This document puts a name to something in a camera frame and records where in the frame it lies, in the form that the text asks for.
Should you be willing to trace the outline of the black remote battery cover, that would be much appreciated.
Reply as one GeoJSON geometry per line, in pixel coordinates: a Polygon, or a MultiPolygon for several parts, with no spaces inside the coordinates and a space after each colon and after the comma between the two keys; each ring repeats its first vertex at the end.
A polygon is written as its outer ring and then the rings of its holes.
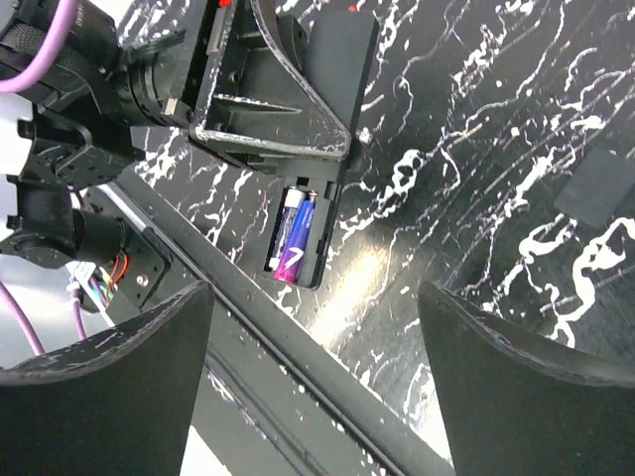
{"type": "Polygon", "coordinates": [[[599,228],[634,187],[634,161],[595,148],[562,188],[554,201],[561,213],[599,228]]]}

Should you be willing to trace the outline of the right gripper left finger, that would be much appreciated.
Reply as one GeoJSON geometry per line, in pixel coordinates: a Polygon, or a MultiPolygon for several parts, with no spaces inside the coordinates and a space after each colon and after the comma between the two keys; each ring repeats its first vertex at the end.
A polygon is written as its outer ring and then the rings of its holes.
{"type": "Polygon", "coordinates": [[[1,372],[4,475],[177,475],[214,292],[153,308],[1,372]]]}

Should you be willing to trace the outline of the blue pink battery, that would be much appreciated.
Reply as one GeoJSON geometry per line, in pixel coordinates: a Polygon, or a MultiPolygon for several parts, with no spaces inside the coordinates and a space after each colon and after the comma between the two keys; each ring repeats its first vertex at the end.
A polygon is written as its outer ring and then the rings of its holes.
{"type": "Polygon", "coordinates": [[[289,239],[285,245],[282,259],[274,278],[288,284],[297,281],[302,261],[307,251],[310,231],[317,204],[318,195],[314,191],[305,192],[305,201],[302,203],[289,239]]]}

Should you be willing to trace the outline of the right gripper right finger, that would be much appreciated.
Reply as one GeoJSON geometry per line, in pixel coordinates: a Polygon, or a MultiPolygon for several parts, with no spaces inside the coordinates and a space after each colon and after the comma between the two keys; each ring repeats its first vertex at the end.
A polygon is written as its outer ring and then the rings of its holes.
{"type": "Polygon", "coordinates": [[[633,367],[427,281],[418,311],[456,474],[633,474],[633,367]]]}

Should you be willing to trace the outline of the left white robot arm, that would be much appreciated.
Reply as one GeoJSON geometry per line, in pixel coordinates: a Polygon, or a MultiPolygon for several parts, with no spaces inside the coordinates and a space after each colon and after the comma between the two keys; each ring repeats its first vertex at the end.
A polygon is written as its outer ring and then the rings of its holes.
{"type": "Polygon", "coordinates": [[[309,180],[334,202],[375,38],[369,15],[336,12],[306,32],[271,1],[194,1],[182,29],[126,47],[108,14],[79,2],[51,68],[2,99],[1,155],[14,165],[1,176],[17,201],[2,252],[44,268],[116,264],[124,226],[70,196],[144,159],[135,127],[175,129],[227,164],[309,180]]]}

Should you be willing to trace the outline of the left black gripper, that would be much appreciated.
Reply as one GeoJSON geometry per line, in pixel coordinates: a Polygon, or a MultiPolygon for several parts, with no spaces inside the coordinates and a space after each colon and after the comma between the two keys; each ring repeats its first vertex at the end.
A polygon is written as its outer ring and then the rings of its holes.
{"type": "Polygon", "coordinates": [[[272,1],[194,1],[171,81],[171,123],[236,167],[338,174],[352,151],[352,14],[306,31],[272,1]]]}

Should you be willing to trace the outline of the black remote control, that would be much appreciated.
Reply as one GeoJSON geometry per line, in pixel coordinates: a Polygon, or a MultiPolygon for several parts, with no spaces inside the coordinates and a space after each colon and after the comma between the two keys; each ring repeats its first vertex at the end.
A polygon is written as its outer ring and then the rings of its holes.
{"type": "Polygon", "coordinates": [[[284,159],[278,166],[276,175],[281,178],[281,184],[268,208],[270,217],[265,232],[269,238],[268,250],[257,268],[257,274],[263,278],[274,277],[269,259],[273,255],[287,191],[295,187],[317,195],[307,249],[295,285],[315,290],[321,283],[346,175],[363,157],[356,130],[378,30],[378,22],[370,11],[328,11],[315,20],[303,75],[347,128],[351,145],[341,162],[293,158],[284,159]]]}

